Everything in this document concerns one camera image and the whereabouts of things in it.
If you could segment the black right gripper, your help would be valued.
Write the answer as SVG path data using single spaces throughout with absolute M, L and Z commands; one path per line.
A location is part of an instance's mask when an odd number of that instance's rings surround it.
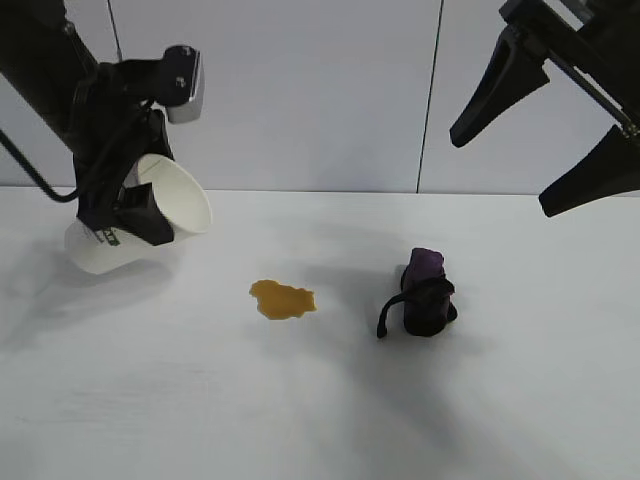
M 597 145 L 538 197 L 547 217 L 590 202 L 639 190 L 639 3 L 566 1 L 581 22 L 569 25 L 544 1 L 508 1 L 499 9 L 508 24 L 487 68 L 450 128 L 463 147 L 493 120 L 550 82 L 546 59 L 599 104 L 612 126 Z

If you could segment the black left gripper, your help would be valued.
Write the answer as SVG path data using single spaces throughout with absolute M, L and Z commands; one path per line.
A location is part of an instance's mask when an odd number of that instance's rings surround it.
M 159 65 L 158 59 L 100 63 L 77 85 L 72 106 L 72 125 L 83 147 L 73 159 L 78 218 L 90 228 L 117 225 L 152 246 L 172 242 L 173 227 L 151 183 L 123 188 L 122 183 L 139 157 L 173 156 L 166 117 L 153 106 Z

